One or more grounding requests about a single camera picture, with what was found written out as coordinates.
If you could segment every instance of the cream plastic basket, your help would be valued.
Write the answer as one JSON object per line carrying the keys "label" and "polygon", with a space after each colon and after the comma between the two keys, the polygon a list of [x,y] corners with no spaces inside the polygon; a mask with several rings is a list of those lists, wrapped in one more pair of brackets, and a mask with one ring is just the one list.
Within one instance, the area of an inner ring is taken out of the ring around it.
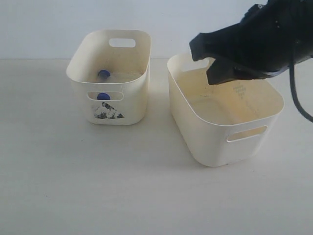
{"label": "cream plastic basket", "polygon": [[284,101],[265,80],[210,86],[206,71],[213,61],[199,68],[190,54],[176,55],[169,60],[168,70],[176,124],[193,157],[216,167],[255,155]]}
{"label": "cream plastic basket", "polygon": [[[88,121],[130,125],[145,115],[150,71],[151,38],[136,30],[99,30],[85,37],[67,68],[77,101]],[[123,79],[99,83],[100,70]],[[97,100],[99,93],[110,100]]]}

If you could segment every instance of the white backdrop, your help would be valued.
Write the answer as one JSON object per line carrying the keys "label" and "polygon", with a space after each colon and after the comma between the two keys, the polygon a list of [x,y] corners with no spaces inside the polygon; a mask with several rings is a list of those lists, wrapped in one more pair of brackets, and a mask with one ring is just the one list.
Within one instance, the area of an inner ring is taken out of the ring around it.
{"label": "white backdrop", "polygon": [[237,23],[266,0],[0,0],[0,59],[70,58],[98,29],[139,29],[154,58],[189,49],[199,32]]}

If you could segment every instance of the handle cutout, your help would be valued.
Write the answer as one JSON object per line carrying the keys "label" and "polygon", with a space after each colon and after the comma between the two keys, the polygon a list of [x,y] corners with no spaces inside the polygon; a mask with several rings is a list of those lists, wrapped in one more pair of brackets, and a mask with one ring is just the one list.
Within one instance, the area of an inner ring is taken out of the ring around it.
{"label": "handle cutout", "polygon": [[196,62],[187,62],[182,65],[181,71],[187,72],[187,71],[193,71],[193,70],[199,70],[199,69],[204,69],[209,66],[209,59],[205,58],[203,60],[198,60]]}
{"label": "handle cutout", "polygon": [[254,136],[261,135],[266,131],[267,128],[268,128],[267,126],[262,126],[262,127],[256,128],[256,129],[232,134],[232,135],[227,137],[227,142],[239,141],[242,139],[251,138]]}
{"label": "handle cutout", "polygon": [[111,38],[109,44],[111,47],[135,47],[136,41],[131,38]]}
{"label": "handle cutout", "polygon": [[124,95],[122,92],[88,92],[87,96],[89,99],[92,100],[99,100],[97,99],[100,93],[105,93],[110,97],[110,101],[120,101],[124,99]]}

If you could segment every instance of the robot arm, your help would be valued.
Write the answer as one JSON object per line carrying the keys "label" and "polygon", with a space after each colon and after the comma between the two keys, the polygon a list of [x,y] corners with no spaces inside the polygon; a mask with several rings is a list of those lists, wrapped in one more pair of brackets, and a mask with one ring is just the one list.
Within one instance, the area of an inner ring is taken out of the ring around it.
{"label": "robot arm", "polygon": [[243,19],[190,42],[194,61],[213,57],[207,71],[210,85],[232,80],[265,79],[290,69],[291,94],[299,112],[294,65],[313,55],[313,0],[268,0],[255,4]]}

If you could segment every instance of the printed graphic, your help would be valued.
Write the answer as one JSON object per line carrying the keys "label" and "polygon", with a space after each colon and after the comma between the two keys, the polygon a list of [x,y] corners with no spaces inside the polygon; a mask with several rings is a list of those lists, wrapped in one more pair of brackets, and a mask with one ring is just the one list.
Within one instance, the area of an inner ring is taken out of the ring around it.
{"label": "printed graphic", "polygon": [[115,108],[106,102],[102,102],[102,106],[94,109],[94,117],[98,119],[120,119],[124,116],[119,113]]}

